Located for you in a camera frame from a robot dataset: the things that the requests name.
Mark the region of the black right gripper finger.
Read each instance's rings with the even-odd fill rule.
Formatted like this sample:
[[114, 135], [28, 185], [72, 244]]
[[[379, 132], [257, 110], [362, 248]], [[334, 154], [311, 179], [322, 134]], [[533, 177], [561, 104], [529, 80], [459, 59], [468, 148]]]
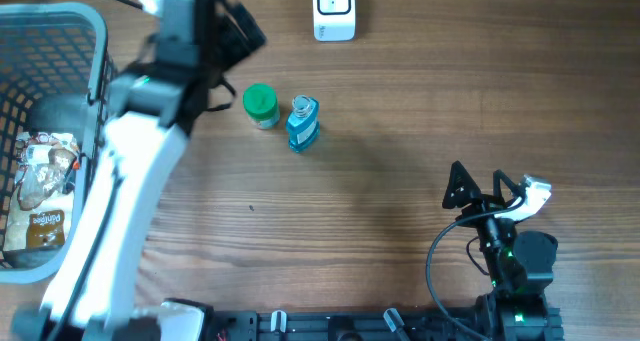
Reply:
[[506, 186], [515, 198], [522, 196], [521, 187], [514, 183], [502, 170], [493, 173], [493, 196], [504, 201], [502, 186]]
[[442, 201], [444, 209], [463, 208], [482, 201], [482, 193], [460, 161], [451, 165], [448, 185]]

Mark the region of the green lid jar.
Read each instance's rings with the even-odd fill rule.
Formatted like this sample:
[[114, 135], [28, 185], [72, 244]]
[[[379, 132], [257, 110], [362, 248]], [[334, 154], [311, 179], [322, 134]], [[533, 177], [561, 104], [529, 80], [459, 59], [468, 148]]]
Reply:
[[243, 107], [251, 123], [259, 129], [271, 129], [280, 120], [275, 90], [264, 83], [248, 87], [242, 97]]

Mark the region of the dried mushroom snack bag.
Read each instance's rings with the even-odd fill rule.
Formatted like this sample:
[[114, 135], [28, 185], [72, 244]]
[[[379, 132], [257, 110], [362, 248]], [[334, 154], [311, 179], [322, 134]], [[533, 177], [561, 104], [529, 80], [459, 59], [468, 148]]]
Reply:
[[16, 137], [17, 176], [2, 250], [65, 244], [72, 226], [74, 165], [80, 153], [71, 133], [22, 132]]

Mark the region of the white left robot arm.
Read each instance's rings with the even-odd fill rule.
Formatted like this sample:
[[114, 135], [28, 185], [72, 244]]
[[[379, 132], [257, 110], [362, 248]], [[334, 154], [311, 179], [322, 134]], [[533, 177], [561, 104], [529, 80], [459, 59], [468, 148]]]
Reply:
[[140, 0], [158, 20], [139, 55], [108, 86], [103, 149], [65, 257], [38, 307], [19, 308], [21, 340], [211, 340], [206, 304], [133, 301], [136, 272], [168, 178], [226, 73], [261, 48], [255, 19], [230, 0]]

